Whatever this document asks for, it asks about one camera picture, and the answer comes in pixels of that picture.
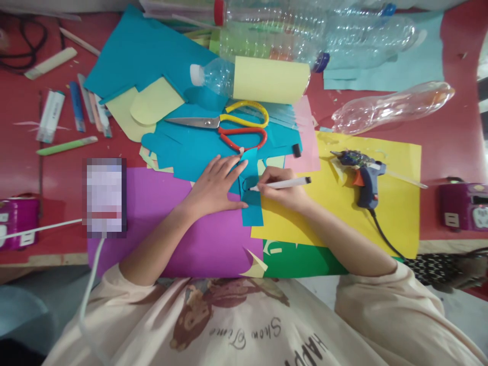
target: left hand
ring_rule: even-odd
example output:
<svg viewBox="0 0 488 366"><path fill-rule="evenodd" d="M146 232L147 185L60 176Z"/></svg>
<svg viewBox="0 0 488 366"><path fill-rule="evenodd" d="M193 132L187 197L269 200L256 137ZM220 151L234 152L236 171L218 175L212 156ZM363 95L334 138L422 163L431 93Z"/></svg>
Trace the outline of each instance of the left hand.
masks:
<svg viewBox="0 0 488 366"><path fill-rule="evenodd" d="M227 198L230 187L248 165L244 160L231 171L239 160L239 155L213 158L179 208L196 220L215 212L248 208L245 202L232 202Z"/></svg>

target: scissor blade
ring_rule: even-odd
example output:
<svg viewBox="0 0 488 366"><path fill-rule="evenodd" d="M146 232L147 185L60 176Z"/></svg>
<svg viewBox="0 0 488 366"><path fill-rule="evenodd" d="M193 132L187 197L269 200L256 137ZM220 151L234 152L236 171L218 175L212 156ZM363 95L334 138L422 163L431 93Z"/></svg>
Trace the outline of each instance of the scissor blade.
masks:
<svg viewBox="0 0 488 366"><path fill-rule="evenodd" d="M220 118L168 118L165 119L166 122L175 123L178 125L185 125L185 126L192 126L192 127L200 127L200 128L210 128L216 129L219 128Z"/></svg>

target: shirt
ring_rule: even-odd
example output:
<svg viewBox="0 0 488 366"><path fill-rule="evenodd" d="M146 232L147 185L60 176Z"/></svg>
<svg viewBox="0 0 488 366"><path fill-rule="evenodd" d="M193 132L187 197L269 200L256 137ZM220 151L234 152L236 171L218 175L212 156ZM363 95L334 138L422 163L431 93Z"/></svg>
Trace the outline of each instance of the shirt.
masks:
<svg viewBox="0 0 488 366"><path fill-rule="evenodd" d="M335 312L296 280L186 278L168 289L141 287L116 265L91 293L85 324L117 366L488 365L401 263L387 276L343 276ZM77 316L44 362L97 364Z"/></svg>

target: scissors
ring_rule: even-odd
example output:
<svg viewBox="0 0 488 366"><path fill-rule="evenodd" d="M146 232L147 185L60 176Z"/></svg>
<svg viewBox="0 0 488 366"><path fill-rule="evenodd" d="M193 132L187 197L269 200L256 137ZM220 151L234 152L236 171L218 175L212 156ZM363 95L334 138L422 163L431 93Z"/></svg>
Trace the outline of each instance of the scissors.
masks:
<svg viewBox="0 0 488 366"><path fill-rule="evenodd" d="M188 118L169 118L165 119L166 122L171 122L174 124L179 124L179 125L185 125L185 126L192 126L192 127L200 127L200 128L208 128L208 129L216 129L217 133L220 134L220 138L224 140L224 142L229 145L232 149L236 151L240 151L241 147L237 146L235 143L233 143L230 138L228 138L228 135L242 135L242 134L248 134L248 133L260 133L263 138L261 139L261 142L254 146L258 149L262 148L264 144L266 143L268 139L268 134L264 130L264 128L268 125L269 123L269 114L266 108L264 108L261 104L253 101L239 101L237 103L234 103L230 106L228 106L225 111L227 113L232 112L233 110L242 107L242 106L250 106L253 108L256 108L259 110L263 116L264 116L264 123L262 124L257 124L253 122L246 121L245 119L230 115L230 114L221 114L220 116L216 118L198 118L198 117L188 117ZM241 128L241 129L223 129L220 127L220 122L228 120L231 122L235 122L237 124L240 124L242 126L248 127L248 128ZM250 150L254 147L249 147L245 148L244 151Z"/></svg>

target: yellow scissor handle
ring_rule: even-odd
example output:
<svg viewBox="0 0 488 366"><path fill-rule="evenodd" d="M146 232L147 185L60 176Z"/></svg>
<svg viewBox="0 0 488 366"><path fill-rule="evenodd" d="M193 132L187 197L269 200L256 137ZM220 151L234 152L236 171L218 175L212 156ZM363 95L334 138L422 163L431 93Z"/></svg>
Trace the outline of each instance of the yellow scissor handle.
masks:
<svg viewBox="0 0 488 366"><path fill-rule="evenodd" d="M237 102L237 103L234 103L234 104L228 106L225 109L225 111L227 113L229 113L229 112L232 112L234 109L237 109L237 108L243 107L243 106L250 106L250 107L256 108L258 111L260 111L263 114L264 123L262 123L262 124L256 124L256 123L249 122L249 121L247 121L245 119L242 119L242 118L239 118L239 117L230 115L230 114L221 114L220 115L220 120L229 120L231 122L235 122L235 123L238 123L238 124L243 125L243 126L246 126L246 127L265 128L266 126L268 126L268 123L269 123L269 114L268 114L268 111L266 110L266 108L264 108L258 102L253 102L253 101L240 101L240 102Z"/></svg>

